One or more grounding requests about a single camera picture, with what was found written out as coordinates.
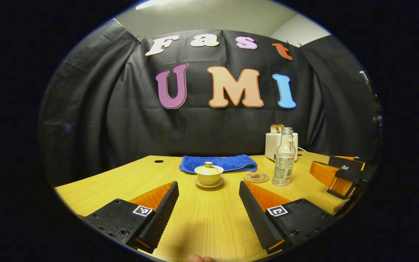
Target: hand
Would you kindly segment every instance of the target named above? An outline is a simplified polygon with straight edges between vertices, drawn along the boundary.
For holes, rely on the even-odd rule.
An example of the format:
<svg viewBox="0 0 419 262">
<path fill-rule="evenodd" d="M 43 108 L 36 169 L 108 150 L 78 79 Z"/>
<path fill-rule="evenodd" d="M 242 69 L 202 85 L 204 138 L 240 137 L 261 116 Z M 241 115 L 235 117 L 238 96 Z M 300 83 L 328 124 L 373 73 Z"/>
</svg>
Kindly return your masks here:
<svg viewBox="0 0 419 262">
<path fill-rule="evenodd" d="M 188 262 L 214 262 L 211 257 L 200 257 L 197 254 L 190 254 L 188 256 Z"/>
<path fill-rule="evenodd" d="M 352 197 L 352 192 L 350 192 L 349 196 L 346 199 L 349 199 Z M 346 205 L 346 202 L 339 204 L 335 209 L 334 212 L 339 212 L 344 206 Z"/>
</svg>

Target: white wall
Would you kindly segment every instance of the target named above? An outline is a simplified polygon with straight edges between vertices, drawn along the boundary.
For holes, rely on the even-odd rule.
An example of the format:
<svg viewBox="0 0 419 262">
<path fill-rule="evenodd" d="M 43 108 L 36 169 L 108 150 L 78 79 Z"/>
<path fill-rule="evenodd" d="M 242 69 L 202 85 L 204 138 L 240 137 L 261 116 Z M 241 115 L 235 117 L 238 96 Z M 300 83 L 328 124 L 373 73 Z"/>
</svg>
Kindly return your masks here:
<svg viewBox="0 0 419 262">
<path fill-rule="evenodd" d="M 306 16 L 298 14 L 276 30 L 271 37 L 283 42 L 288 41 L 289 44 L 300 47 L 298 43 L 304 45 L 330 34 Z"/>
<path fill-rule="evenodd" d="M 225 29 L 270 36 L 298 13 L 271 0 L 175 0 L 117 15 L 135 36 L 196 29 Z"/>
</svg>

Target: letter m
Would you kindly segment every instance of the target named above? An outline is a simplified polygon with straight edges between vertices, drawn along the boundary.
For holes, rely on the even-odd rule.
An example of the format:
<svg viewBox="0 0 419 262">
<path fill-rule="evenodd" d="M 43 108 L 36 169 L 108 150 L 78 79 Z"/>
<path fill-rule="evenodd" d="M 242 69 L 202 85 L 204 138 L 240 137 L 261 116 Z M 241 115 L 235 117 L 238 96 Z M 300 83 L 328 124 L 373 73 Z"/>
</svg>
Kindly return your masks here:
<svg viewBox="0 0 419 262">
<path fill-rule="evenodd" d="M 240 102 L 243 92 L 245 92 L 245 98 L 242 101 L 244 106 L 263 106 L 264 102 L 261 100 L 258 89 L 258 76 L 260 75 L 258 71 L 244 69 L 237 81 L 227 68 L 222 66 L 208 67 L 208 72 L 213 75 L 213 99 L 209 102 L 210 106 L 225 107 L 229 104 L 229 101 L 224 98 L 224 90 L 235 106 Z"/>
</svg>

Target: bottle label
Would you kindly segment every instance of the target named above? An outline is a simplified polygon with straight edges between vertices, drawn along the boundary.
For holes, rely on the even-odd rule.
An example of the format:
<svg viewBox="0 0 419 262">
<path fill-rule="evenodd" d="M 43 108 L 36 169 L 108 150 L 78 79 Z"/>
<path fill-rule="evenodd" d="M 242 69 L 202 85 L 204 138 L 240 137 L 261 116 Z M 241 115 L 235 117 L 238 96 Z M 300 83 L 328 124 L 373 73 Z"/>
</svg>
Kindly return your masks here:
<svg viewBox="0 0 419 262">
<path fill-rule="evenodd" d="M 294 156 L 278 156 L 274 168 L 274 178 L 277 180 L 289 180 L 294 168 Z"/>
</svg>

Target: teacup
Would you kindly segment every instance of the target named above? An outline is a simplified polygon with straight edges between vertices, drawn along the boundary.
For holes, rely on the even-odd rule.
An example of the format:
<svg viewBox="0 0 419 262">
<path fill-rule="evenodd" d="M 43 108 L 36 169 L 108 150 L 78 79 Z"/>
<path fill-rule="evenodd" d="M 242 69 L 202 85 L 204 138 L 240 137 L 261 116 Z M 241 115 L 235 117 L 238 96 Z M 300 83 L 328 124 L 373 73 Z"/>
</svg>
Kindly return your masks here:
<svg viewBox="0 0 419 262">
<path fill-rule="evenodd" d="M 204 166 L 195 168 L 196 176 L 202 184 L 216 184 L 221 179 L 224 169 L 221 166 L 213 166 L 213 162 L 205 162 Z"/>
</svg>

